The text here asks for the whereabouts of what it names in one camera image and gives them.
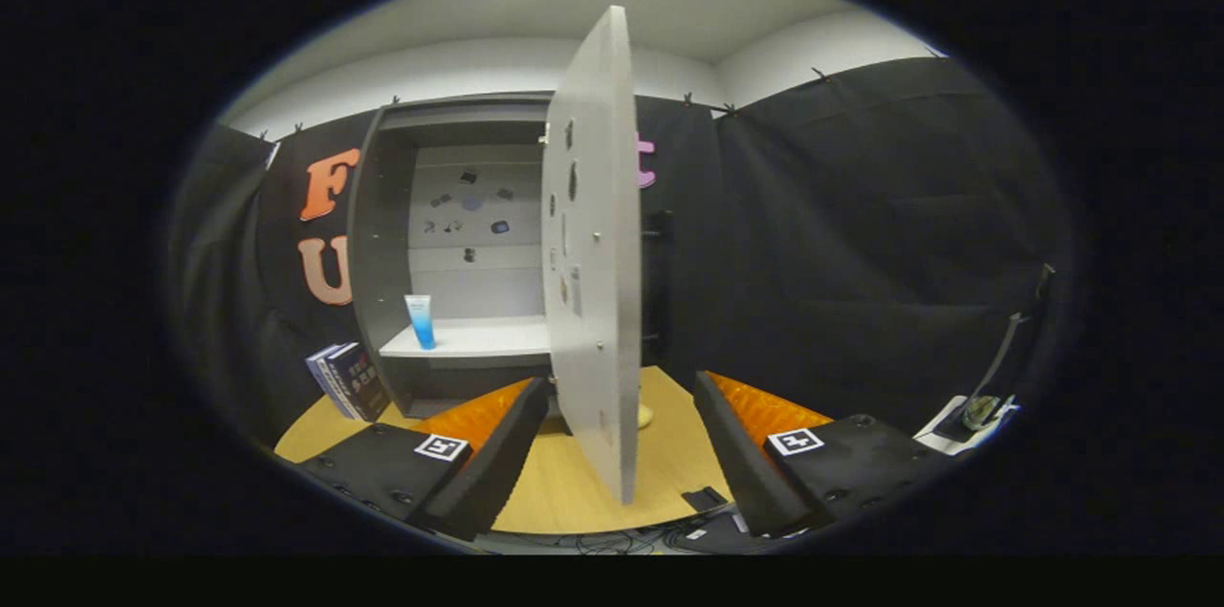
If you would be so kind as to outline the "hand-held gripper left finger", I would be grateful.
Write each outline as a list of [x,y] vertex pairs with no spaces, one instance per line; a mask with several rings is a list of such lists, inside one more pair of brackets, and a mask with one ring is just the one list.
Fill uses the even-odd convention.
[[550,395],[546,378],[517,381],[410,427],[371,423],[297,467],[398,523],[472,541],[515,490]]

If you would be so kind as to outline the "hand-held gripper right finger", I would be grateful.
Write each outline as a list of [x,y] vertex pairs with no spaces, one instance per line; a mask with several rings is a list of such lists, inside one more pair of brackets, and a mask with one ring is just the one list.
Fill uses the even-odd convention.
[[714,372],[696,373],[692,398],[754,536],[878,514],[957,463],[871,415],[831,419]]

